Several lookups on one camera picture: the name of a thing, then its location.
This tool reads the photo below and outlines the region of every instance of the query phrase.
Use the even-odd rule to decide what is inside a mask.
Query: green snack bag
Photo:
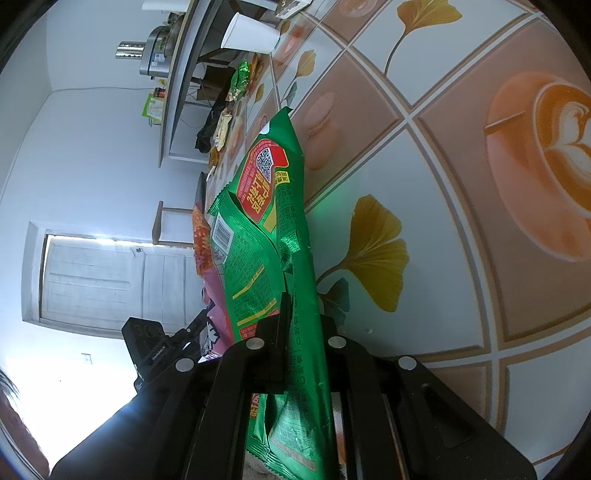
[[[156,98],[154,94],[149,93],[148,99],[144,104],[142,116],[152,119],[155,122],[161,122],[164,115],[164,99]]]
[[[242,60],[234,72],[234,75],[232,75],[232,80],[230,80],[230,89],[228,90],[228,96],[226,97],[228,102],[237,102],[244,96],[246,93],[246,87],[248,87],[249,78],[250,70],[248,62]]]
[[[229,192],[221,195],[211,234],[212,257],[222,274],[232,333],[244,340],[254,335],[258,320],[278,313],[285,281],[272,243],[244,221]]]
[[[339,477],[338,462],[303,209],[304,155],[289,111],[281,110],[257,136],[236,176],[218,195],[209,213],[225,220],[228,200],[233,203],[240,213],[238,223],[250,224],[274,246],[274,262],[293,300],[287,391],[253,399],[246,449],[290,480],[333,480]],[[231,291],[225,294],[234,322],[230,310],[240,309],[232,305],[240,299],[233,299]],[[268,435],[265,424],[272,425]]]

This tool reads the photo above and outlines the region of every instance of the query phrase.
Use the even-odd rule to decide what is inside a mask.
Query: metal screw head
[[[265,346],[265,341],[259,337],[249,338],[246,341],[246,348],[249,350],[260,350]]]
[[[190,358],[181,358],[177,360],[175,367],[179,372],[190,372],[195,366],[195,362]]]
[[[347,345],[347,340],[345,340],[343,337],[338,336],[330,337],[329,345],[332,348],[344,348]]]
[[[417,366],[417,361],[411,356],[402,356],[398,359],[398,365],[403,370],[414,370]]]

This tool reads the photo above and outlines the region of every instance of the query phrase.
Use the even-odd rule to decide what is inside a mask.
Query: ginkgo leaf pattern
[[[398,7],[397,12],[398,18],[404,23],[404,33],[390,52],[384,69],[386,75],[394,53],[411,32],[432,25],[454,23],[462,18],[462,14],[448,0],[408,0]]]
[[[305,51],[301,57],[300,61],[297,64],[297,71],[295,73],[295,78],[298,77],[307,77],[314,71],[314,67],[316,66],[316,52],[314,50],[307,50]]]
[[[296,93],[297,93],[297,82],[294,82],[290,88],[289,93],[285,97],[285,102],[286,102],[287,106],[291,106],[291,104],[294,101],[294,98],[296,97]]]
[[[284,33],[287,33],[287,31],[290,29],[290,25],[291,25],[291,22],[289,20],[285,20],[279,28],[279,35],[283,35]]]
[[[259,85],[259,88],[256,89],[255,103],[260,102],[262,100],[262,96],[264,93],[265,93],[265,84],[261,83]]]
[[[324,306],[324,314],[331,317],[337,326],[344,325],[346,314],[350,310],[349,282],[341,278],[327,293],[320,293],[318,296]]]
[[[349,270],[379,308],[395,312],[409,261],[406,242],[396,239],[401,232],[400,220],[373,195],[361,197],[353,211],[345,258],[321,275],[317,284],[333,272]]]
[[[316,67],[316,52],[314,50],[306,50],[297,63],[295,78],[292,80],[291,86],[289,90],[287,90],[287,94],[281,99],[281,103],[286,101],[287,106],[291,106],[297,92],[296,80],[299,77],[307,77],[308,75],[311,75],[314,71],[314,67]]]

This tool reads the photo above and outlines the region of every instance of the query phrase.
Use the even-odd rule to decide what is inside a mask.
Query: plastic wrapper
[[[217,148],[212,148],[209,152],[209,163],[207,167],[211,170],[212,167],[217,167],[218,162],[220,161],[220,152]]]
[[[215,103],[212,106],[205,124],[197,134],[195,140],[195,148],[201,153],[209,153],[212,149],[212,138],[217,128],[217,123],[224,110],[228,107],[226,96],[230,90],[230,84],[232,83],[232,77],[228,77],[223,89],[220,91],[216,98]]]
[[[259,57],[258,53],[255,53],[252,56],[252,60],[251,60],[251,65],[250,65],[250,75],[249,75],[249,79],[248,79],[248,87],[246,88],[247,92],[251,92],[252,89],[255,86],[255,82],[256,82],[256,74],[257,71],[262,67],[262,60]]]
[[[211,325],[207,327],[207,348],[202,351],[206,358],[222,355],[235,343],[232,328],[226,311],[222,279],[213,263],[209,244],[211,229],[203,213],[196,205],[193,209],[193,242],[197,275],[203,279],[203,302],[208,305],[207,316]]]
[[[275,9],[275,16],[286,20],[293,17],[300,10],[303,10],[312,3],[312,0],[280,0],[277,2]]]
[[[237,102],[244,96],[246,93],[246,87],[248,87],[249,78],[250,68],[248,62],[242,60],[232,76],[230,89],[228,90],[228,96],[226,97],[228,102]]]
[[[161,122],[164,115],[164,100],[156,98],[152,93],[148,94],[148,99],[144,104],[142,116],[150,118],[155,122]]]
[[[236,340],[278,311],[283,291],[293,301],[287,391],[253,396],[246,449],[287,479],[333,480],[337,449],[303,209],[304,156],[288,113],[261,131],[213,202],[212,258]]]
[[[221,151],[226,144],[230,121],[232,121],[232,114],[228,110],[223,111],[217,121],[216,132],[213,134],[213,146],[217,151]]]

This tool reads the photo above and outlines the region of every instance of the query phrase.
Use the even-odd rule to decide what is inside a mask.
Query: patterned tablecloth
[[[208,204],[293,108],[325,311],[541,478],[591,409],[591,82],[527,1],[314,0],[278,28]]]

